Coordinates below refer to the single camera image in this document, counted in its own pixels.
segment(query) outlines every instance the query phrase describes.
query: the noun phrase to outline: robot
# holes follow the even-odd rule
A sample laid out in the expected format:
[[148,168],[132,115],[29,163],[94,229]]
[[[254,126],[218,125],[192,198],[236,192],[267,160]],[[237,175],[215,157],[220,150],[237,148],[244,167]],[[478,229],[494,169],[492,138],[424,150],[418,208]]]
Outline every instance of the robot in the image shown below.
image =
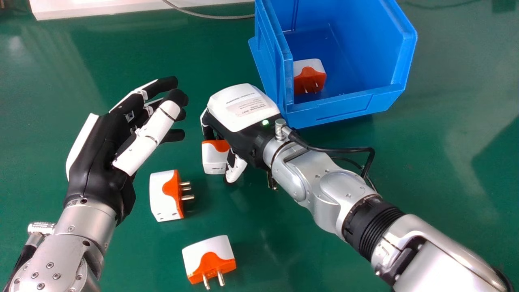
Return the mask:
[[[69,187],[61,217],[56,224],[29,225],[4,292],[101,290],[110,240],[133,208],[136,171],[161,143],[184,139],[182,130],[170,129],[185,118],[188,104],[177,85],[175,77],[154,80],[109,113],[89,115],[66,162]],[[166,91],[163,99],[146,103]],[[310,146],[249,84],[214,94],[200,119],[206,140],[230,145],[223,167],[227,183],[248,164],[266,170],[271,188],[281,186],[309,209],[320,228],[349,243],[394,291],[513,291],[479,256],[382,199],[367,176],[373,149]],[[336,152],[370,155],[358,175],[333,163],[328,154]]]
[[[225,139],[230,145],[222,170],[226,183],[234,183],[248,164],[265,170],[271,188],[281,186],[320,228],[368,260],[394,291],[513,291],[510,281],[478,255],[384,201],[367,176],[372,148],[310,146],[250,84],[215,93],[200,120],[205,140]],[[358,166],[360,174],[329,156],[352,152],[369,153],[365,166]]]

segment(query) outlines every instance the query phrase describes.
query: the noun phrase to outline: bin bottom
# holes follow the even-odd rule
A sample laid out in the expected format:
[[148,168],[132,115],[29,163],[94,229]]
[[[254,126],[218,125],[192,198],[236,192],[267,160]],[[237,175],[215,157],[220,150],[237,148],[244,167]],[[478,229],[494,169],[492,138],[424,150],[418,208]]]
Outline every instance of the bin bottom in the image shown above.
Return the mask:
[[295,95],[294,103],[320,100],[369,88],[362,82],[342,48],[331,26],[316,29],[297,29],[284,32],[294,61],[318,58],[326,70],[326,84],[322,91]]

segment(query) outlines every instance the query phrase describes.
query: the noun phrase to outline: silver robotic forearm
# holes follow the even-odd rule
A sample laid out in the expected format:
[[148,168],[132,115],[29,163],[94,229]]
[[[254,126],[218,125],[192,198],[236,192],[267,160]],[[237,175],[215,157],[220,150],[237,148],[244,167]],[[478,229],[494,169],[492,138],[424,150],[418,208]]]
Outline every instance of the silver robotic forearm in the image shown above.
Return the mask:
[[417,216],[389,207],[364,179],[327,154],[288,140],[289,128],[276,130],[263,152],[272,178],[320,228],[369,260],[394,291],[507,291],[479,256]]
[[29,239],[38,238],[32,240],[37,249],[9,291],[101,291],[98,280],[116,223],[113,209],[86,199],[70,201],[56,225],[31,223]]

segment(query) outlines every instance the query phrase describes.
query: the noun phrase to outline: blue storage box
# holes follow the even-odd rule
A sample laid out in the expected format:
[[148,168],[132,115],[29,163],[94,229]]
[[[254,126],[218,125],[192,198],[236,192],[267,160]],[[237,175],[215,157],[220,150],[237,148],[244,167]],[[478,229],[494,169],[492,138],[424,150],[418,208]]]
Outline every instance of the blue storage box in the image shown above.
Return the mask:
[[[290,126],[385,111],[404,91],[417,34],[394,0],[255,0],[255,13],[252,55]],[[294,95],[293,61],[311,58],[326,84]]]

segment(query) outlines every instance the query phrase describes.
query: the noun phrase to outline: metal prong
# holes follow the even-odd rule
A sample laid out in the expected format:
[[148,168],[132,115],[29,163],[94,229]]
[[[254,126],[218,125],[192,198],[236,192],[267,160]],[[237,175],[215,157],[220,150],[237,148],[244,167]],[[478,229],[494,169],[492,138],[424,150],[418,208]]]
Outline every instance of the metal prong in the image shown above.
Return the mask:
[[224,275],[222,271],[218,271],[218,282],[220,282],[220,286],[225,286]]
[[203,278],[203,284],[206,286],[206,289],[207,290],[211,289],[211,287],[209,287],[209,280],[207,280],[206,275],[203,274],[202,278]]
[[194,198],[195,198],[195,195],[184,195],[184,196],[182,196],[181,200],[189,201],[189,200],[193,200]]

